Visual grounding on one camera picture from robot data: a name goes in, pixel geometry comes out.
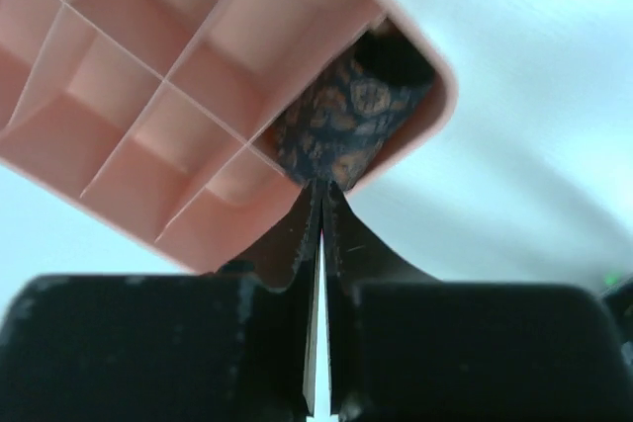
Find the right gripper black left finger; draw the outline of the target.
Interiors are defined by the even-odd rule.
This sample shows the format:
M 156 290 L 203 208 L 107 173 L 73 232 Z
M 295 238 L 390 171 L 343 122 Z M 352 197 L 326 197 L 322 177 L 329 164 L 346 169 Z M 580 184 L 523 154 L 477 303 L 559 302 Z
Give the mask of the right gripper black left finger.
M 304 421 L 321 185 L 207 275 L 44 274 L 1 325 L 5 421 Z

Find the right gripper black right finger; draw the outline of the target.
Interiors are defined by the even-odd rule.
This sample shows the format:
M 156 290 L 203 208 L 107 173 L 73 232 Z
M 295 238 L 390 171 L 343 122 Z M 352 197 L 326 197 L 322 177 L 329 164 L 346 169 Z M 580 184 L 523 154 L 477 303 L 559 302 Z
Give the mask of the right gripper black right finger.
M 330 407 L 342 421 L 628 421 L 632 371 L 607 306 L 564 284 L 443 283 L 333 183 L 321 224 Z

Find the dark brown floral tie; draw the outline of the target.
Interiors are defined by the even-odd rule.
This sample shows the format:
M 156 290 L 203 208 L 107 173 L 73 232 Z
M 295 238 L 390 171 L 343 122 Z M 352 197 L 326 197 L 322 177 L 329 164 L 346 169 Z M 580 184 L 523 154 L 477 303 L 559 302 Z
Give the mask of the dark brown floral tie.
M 435 70 L 389 20 L 365 32 L 273 124 L 275 158 L 299 185 L 351 190 L 429 92 Z

